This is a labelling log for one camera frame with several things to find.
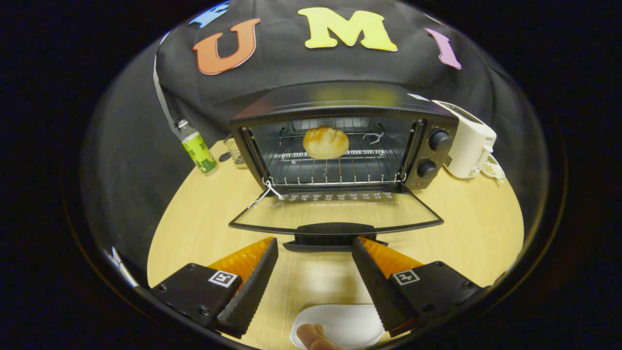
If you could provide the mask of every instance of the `yellow letter m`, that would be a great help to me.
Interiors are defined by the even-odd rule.
[[[325,7],[302,9],[298,14],[307,16],[309,21],[311,39],[305,41],[305,46],[310,49],[337,46],[337,40],[328,34],[330,29],[348,46],[354,46],[362,31],[364,38],[361,45],[368,49],[397,51],[397,46],[391,42],[384,29],[384,17],[379,14],[356,11],[352,18],[347,20]]]

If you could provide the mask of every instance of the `orange letter u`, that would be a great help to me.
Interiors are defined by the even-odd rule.
[[[238,33],[238,50],[231,56],[218,56],[218,39],[222,33],[211,35],[192,48],[197,51],[198,69],[203,74],[216,75],[243,64],[255,52],[255,25],[259,18],[250,19],[231,27],[231,32]]]

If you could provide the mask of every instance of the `blue letter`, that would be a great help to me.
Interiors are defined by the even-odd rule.
[[[214,21],[216,18],[224,15],[225,12],[227,12],[228,8],[229,8],[229,1],[225,1],[222,4],[216,5],[212,7],[211,9],[203,12],[197,18],[190,21],[188,25],[193,24],[193,23],[199,23],[199,29],[201,29],[207,26],[212,21]]]

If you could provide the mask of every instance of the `bread roll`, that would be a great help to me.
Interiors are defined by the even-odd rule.
[[[322,125],[307,131],[302,145],[311,158],[332,159],[343,156],[350,142],[343,131]]]

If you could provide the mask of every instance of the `wooden table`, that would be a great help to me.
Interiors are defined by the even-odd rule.
[[[227,152],[222,141],[211,149]],[[261,188],[248,169],[229,159],[211,176],[194,168],[171,200],[158,225],[147,263],[150,286],[187,263],[209,265],[268,236],[228,226]],[[479,286],[492,284],[515,261],[523,241],[521,209],[510,184],[479,175],[461,180],[439,171],[427,189],[414,194],[445,223],[378,235],[389,247],[422,263],[441,260]],[[257,313],[240,340],[259,349],[297,349],[289,341],[294,318],[321,304],[371,304],[350,253],[294,253],[279,241],[274,267]],[[380,342],[390,338],[385,333]]]

